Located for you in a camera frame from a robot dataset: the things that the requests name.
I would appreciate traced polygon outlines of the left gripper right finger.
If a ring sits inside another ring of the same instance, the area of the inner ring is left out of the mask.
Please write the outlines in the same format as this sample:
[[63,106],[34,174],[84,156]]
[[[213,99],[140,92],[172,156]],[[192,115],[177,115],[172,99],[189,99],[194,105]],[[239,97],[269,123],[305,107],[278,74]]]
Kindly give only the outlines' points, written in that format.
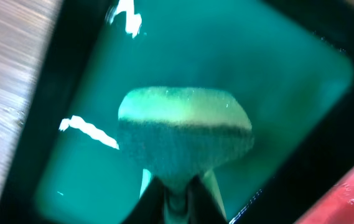
[[215,199],[199,177],[194,177],[187,186],[189,224],[227,224]]

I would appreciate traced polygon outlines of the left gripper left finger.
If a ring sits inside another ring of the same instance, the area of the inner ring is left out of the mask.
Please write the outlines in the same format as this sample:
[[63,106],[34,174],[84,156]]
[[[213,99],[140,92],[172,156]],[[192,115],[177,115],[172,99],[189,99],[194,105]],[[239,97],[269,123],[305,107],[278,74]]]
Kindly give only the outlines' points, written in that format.
[[164,185],[154,177],[122,224],[163,224]]

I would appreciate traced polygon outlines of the green scrub sponge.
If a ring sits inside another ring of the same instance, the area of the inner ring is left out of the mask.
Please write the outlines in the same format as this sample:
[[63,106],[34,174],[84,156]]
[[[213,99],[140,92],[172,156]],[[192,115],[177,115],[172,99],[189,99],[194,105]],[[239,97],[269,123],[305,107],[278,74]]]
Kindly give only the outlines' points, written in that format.
[[165,223],[188,223],[187,186],[204,180],[225,209],[213,169],[253,148],[248,115],[224,90],[150,86],[131,90],[118,110],[119,149],[165,186]]

